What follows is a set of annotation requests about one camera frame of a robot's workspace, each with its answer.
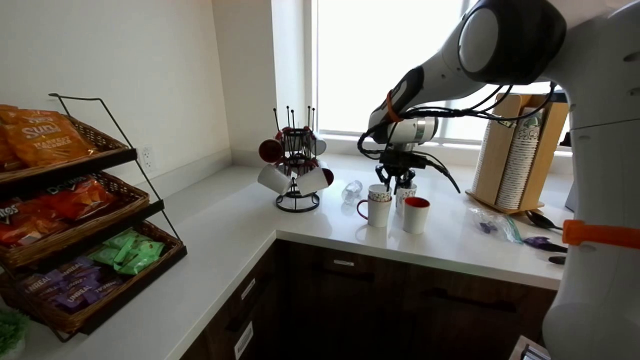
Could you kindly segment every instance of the snack basket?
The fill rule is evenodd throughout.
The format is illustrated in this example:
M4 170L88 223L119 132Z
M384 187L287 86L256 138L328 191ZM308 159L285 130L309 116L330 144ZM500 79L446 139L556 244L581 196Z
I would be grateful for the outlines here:
M11 269L32 264L98 230L118 222L149 204L149 194L125 183L119 178L105 172L98 172L93 176L108 192L116 197L114 203L84 220L75 222L75 225L71 225L71 227L58 233L50 234L30 245L13 249L0 246L0 261Z
M101 316L101 313L114 313L124 305L123 302L114 301L116 298L127 297L125 293L129 293L128 296L130 297L137 295L144 287L166 271L172 263L176 262L181 254L185 253L184 244L180 240L150 222L143 222L133 228L140 234L146 235L154 241L164 243L164 249L160 259L146 267L146 269L138 275L128 279L123 277L125 281L123 285L96 303L74 314L68 314L36 297L29 297L32 303L37 306L40 314L46 317L54 328L69 334L77 331L92 332L99 323L101 323L98 320L93 322L92 320L94 318L104 318L104 316ZM16 288L13 287L11 279L7 274L0 275L0 296L2 296L7 305L21 309L34 318L38 318L33 309L31 309L30 306L23 301L21 295L17 293Z
M89 142L94 144L98 148L99 152L91 156L85 156L83 158L79 158L76 160L66 161L64 163L49 165L46 167L32 167L32 168L25 168L22 170L0 172L0 186L2 186L2 183L7 183L10 181L21 179L27 176L33 176L36 174L43 174L45 172L49 172L57 168L63 168L76 163L82 163L84 161L87 161L88 159L95 159L95 158L109 156L116 152L126 151L129 149L125 144L119 142L118 140L115 140L114 138L110 137L105 133L100 132L94 127L89 126L84 122L77 120L74 117L67 116L67 115L63 115L63 116L69 119L69 121L71 121L71 124L73 124L73 126L78 131L78 133L83 135L85 139L87 139Z

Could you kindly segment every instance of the kitchen counter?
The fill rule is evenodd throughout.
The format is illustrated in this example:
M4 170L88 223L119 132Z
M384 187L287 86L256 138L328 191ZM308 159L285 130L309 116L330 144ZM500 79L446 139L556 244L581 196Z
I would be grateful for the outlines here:
M177 360L228 299L275 238L337 250L432 266L556 290L562 267L549 253L484 234L469 207L479 206L436 170L417 170L417 195L431 202L426 231L402 231L390 212L386 228L366 225L354 206L343 205L342 189L357 179L378 183L376 162L351 156L322 156L335 174L319 193L320 206L309 213L276 209L276 194L257 184L259 168L229 167L167 198L167 212L189 254L140 293L91 336L66 344L33 323L21 359L171 359ZM462 190L470 188L472 167L451 167ZM573 218L564 208L571 176L550 175L541 201L557 224ZM152 221L167 228L161 217ZM544 235L560 243L557 232L516 221L523 238Z

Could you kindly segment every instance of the window sill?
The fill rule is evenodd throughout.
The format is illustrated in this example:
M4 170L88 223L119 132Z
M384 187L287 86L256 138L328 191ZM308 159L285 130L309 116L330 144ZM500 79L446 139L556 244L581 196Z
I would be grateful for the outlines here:
M361 156L357 149L358 137L353 135L322 134L327 143L327 153ZM370 138L365 140L368 149L383 149L384 145L373 142ZM417 150L425 151L436 156L445 165L462 165L474 167L480 154L480 145L464 143L435 143L428 142L416 146ZM552 174L573 175L573 154L571 151L558 150L554 154L551 163Z

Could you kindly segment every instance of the wicker basket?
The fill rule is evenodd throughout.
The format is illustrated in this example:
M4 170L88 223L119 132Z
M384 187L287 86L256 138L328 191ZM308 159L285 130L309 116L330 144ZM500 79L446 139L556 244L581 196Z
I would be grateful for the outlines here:
M110 137L105 133L101 133L94 127L89 126L84 122L81 122L75 119L74 117L69 117L66 115L65 117L69 119L69 121L71 121L71 124L73 124L73 126L76 127L76 130L78 130L78 133L83 135L87 140L89 140L92 144L94 144L98 148L99 152L91 156L85 156L83 158L79 158L76 160L67 161L64 163L58 163L55 165L49 165L46 167L32 167L32 168L25 168L25 169L16 170L16 171L0 172L0 186L2 186L2 183L8 182L8 181L22 179L23 177L32 176L35 174L41 174L57 168L63 168L76 163L81 163L83 161L86 161L87 159L95 159L103 156L108 156L116 152L126 151L128 149L128 146L126 146L125 144L119 142L118 140L115 140L114 138Z
M92 315L102 309L106 304L109 304L113 299L117 298L119 294L126 291L130 288L135 282L144 278L149 272L151 272L155 267L159 266L160 263L167 260L168 258L174 256L178 251L184 247L184 244L169 235L167 232L161 230L155 225L144 222L140 225L134 226L134 229L149 238L152 238L154 241L160 241L164 243L163 254L158 261L149 265L146 269L140 272L138 275L131 277L129 280L125 281L121 287L113 290L109 295L100 299L98 302L88 306L87 308L78 311L75 314L68 314L60 309L57 309L50 304L31 297L33 303L38 306L38 310L42 314L42 316L46 317L46 319L59 331L63 331L66 333L73 333L78 331L84 323L89 319ZM0 296L4 299L7 305L11 307L19 308L31 316L35 316L35 312L26 305L26 302L22 299L22 297L16 292L16 289L11 285L10 278L7 274L0 275Z
M56 251L82 240L98 230L125 218L149 204L149 194L105 172L93 175L104 188L116 197L116 201L59 233L23 247L8 249L0 246L0 261L15 269L51 256Z

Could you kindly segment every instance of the plastic water bottle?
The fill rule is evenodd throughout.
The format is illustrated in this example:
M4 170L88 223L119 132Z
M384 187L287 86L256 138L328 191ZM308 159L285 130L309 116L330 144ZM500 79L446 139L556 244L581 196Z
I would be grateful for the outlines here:
M362 191L362 183L358 180L352 181L344 187L342 191L342 200L346 204L353 204L353 202L360 196Z

